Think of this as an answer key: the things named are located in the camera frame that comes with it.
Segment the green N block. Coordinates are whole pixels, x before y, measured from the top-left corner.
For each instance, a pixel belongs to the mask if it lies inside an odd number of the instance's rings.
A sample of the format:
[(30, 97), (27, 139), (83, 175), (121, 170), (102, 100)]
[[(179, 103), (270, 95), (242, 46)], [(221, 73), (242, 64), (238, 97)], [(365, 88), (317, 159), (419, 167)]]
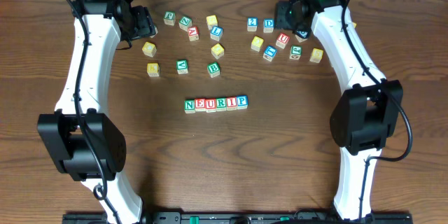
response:
[(185, 113), (195, 113), (195, 100), (188, 99), (184, 101), (184, 111)]

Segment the red E block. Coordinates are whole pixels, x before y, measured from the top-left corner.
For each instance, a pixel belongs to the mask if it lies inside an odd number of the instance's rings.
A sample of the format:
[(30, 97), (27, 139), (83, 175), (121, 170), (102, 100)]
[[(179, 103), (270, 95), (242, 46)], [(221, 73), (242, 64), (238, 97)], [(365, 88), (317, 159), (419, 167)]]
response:
[(206, 111), (206, 99), (205, 98), (195, 99), (194, 102), (195, 102), (195, 111), (196, 112)]

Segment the blue P block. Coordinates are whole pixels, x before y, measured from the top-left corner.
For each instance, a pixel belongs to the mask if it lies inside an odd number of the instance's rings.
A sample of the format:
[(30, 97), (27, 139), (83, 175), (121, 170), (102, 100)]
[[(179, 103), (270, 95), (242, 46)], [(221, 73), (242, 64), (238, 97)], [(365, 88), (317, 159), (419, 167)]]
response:
[(248, 101), (248, 97), (246, 95), (237, 96), (237, 108), (239, 110), (247, 109), (248, 105), (249, 105), (249, 101)]

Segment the red I block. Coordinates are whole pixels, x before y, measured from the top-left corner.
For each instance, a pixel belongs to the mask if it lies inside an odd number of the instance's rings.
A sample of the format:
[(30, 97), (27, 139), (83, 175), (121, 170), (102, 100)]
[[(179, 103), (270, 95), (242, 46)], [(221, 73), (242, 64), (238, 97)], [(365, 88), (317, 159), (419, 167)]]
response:
[(237, 110), (237, 98), (236, 97), (227, 97), (226, 101), (226, 109), (228, 111)]

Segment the green R block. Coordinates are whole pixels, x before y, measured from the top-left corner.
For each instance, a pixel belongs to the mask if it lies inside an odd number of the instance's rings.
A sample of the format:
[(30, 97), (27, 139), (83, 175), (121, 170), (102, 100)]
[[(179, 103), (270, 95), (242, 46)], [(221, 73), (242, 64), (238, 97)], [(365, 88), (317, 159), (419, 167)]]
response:
[(227, 103), (226, 98), (216, 98), (216, 111), (226, 111), (227, 110)]

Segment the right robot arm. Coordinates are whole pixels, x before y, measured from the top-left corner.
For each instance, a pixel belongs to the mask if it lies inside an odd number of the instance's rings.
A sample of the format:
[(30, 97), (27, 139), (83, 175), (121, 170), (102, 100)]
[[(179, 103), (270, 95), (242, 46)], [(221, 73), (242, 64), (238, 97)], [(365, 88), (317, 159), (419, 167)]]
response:
[(341, 97), (330, 116), (340, 150), (339, 183), (333, 220), (371, 223), (375, 166), (395, 131), (403, 87), (388, 80), (370, 59), (351, 21), (349, 0), (287, 0), (276, 5), (275, 25), (301, 39), (315, 36), (334, 69)]

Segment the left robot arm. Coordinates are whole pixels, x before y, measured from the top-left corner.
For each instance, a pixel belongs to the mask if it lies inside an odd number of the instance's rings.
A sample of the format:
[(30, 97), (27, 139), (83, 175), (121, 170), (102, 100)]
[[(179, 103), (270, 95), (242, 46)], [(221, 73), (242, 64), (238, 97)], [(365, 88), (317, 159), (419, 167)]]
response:
[(105, 210), (105, 223), (151, 223), (124, 171), (124, 135), (108, 117), (111, 66), (121, 41), (155, 34), (147, 8), (130, 0), (75, 0), (71, 65), (54, 113), (37, 130), (57, 170), (81, 182)]

